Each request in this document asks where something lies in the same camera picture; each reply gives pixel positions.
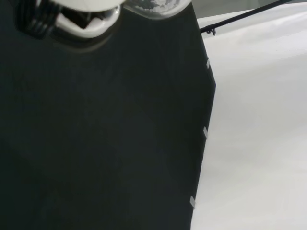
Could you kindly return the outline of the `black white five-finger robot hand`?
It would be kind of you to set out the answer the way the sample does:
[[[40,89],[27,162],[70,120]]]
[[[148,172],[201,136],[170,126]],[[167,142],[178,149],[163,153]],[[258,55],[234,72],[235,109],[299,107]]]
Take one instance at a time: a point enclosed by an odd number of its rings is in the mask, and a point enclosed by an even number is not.
[[[19,31],[43,39],[54,28],[81,39],[101,36],[120,16],[123,0],[17,0]]]

